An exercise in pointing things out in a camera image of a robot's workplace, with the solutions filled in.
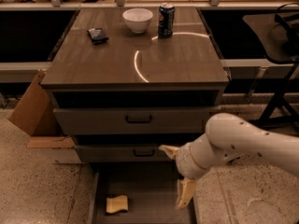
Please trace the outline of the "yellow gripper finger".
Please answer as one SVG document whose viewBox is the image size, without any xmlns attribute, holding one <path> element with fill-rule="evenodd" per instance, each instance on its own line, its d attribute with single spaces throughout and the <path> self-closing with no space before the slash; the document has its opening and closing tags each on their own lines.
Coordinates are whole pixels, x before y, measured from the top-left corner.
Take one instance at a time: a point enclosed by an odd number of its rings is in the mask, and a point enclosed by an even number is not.
<svg viewBox="0 0 299 224">
<path fill-rule="evenodd" d="M 159 149 L 163 151 L 165 155 L 171 160 L 174 160 L 178 154 L 178 147 L 161 145 L 159 146 Z"/>
<path fill-rule="evenodd" d="M 182 209 L 188 206 L 196 191 L 196 181 L 188 178 L 179 179 L 177 182 L 178 198 L 176 207 Z"/>
</svg>

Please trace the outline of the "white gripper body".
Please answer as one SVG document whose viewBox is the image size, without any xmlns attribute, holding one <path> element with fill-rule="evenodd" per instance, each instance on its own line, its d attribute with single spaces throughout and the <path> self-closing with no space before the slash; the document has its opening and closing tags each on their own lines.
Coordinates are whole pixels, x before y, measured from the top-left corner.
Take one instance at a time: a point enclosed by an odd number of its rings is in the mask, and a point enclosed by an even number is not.
<svg viewBox="0 0 299 224">
<path fill-rule="evenodd" d="M 178 149 L 176 156 L 178 172 L 190 180 L 200 179 L 208 172 L 208 169 L 197 163 L 198 147 L 199 145 L 195 142 L 187 143 Z"/>
</svg>

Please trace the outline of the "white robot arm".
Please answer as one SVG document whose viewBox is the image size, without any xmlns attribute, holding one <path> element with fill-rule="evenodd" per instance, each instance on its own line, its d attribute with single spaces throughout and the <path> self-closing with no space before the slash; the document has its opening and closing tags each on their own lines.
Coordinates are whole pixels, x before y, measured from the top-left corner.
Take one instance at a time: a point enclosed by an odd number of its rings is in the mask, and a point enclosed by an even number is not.
<svg viewBox="0 0 299 224">
<path fill-rule="evenodd" d="M 224 164 L 243 154 L 264 158 L 276 167 L 299 176 L 299 138 L 260 129 L 238 116 L 219 113 L 206 123 L 205 133 L 181 147 L 161 145 L 183 176 L 178 182 L 176 207 L 191 201 L 196 181 L 212 166 Z"/>
</svg>

